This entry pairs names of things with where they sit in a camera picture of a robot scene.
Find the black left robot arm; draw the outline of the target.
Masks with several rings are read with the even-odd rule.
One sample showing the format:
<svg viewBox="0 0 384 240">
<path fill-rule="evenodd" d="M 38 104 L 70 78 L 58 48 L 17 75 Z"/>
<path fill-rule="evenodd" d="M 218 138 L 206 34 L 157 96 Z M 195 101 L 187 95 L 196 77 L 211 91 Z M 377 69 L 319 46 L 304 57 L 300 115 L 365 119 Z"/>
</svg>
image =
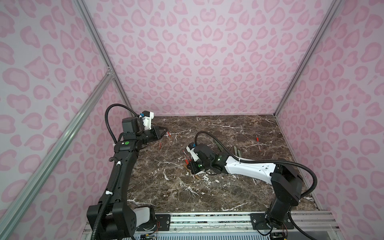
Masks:
<svg viewBox="0 0 384 240">
<path fill-rule="evenodd" d="M 87 219 L 92 227 L 92 240 L 133 238 L 138 228 L 154 230 L 157 226 L 153 207 L 132 209 L 128 206 L 128 189 L 140 150 L 160 140 L 167 128 L 140 127 L 139 118 L 125 118 L 123 131 L 114 146 L 110 162 L 114 164 L 109 181 L 97 204 L 89 206 Z"/>
</svg>

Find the red pen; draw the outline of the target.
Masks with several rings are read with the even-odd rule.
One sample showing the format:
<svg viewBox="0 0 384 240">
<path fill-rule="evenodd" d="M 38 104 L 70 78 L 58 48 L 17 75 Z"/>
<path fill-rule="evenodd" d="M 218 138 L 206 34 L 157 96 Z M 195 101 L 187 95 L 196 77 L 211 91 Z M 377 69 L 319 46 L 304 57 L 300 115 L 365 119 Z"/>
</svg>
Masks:
<svg viewBox="0 0 384 240">
<path fill-rule="evenodd" d="M 258 146 L 259 152 L 261 152 L 261 144 L 260 144 L 259 135 L 257 135 L 256 138 L 257 138 L 257 146 Z"/>
<path fill-rule="evenodd" d="M 183 154 L 184 154 L 184 156 L 185 156 L 185 158 L 186 158 L 186 165 L 188 165 L 192 160 L 191 160 L 191 158 L 190 158 L 190 156 L 185 152 L 185 151 L 183 151 Z"/>
</svg>

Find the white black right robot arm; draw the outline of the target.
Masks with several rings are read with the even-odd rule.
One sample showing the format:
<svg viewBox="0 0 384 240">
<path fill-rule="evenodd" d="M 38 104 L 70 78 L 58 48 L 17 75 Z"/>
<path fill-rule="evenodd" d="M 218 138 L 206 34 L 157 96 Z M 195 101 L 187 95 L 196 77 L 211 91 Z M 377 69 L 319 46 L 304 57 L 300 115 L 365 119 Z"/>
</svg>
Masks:
<svg viewBox="0 0 384 240">
<path fill-rule="evenodd" d="M 285 163 L 253 163 L 236 158 L 225 152 L 215 153 L 204 144 L 189 144 L 186 151 L 191 155 L 187 168 L 193 173 L 212 171 L 215 174 L 243 175 L 272 185 L 275 197 L 255 227 L 281 229 L 288 211 L 299 204 L 303 179 L 292 165 Z"/>
</svg>

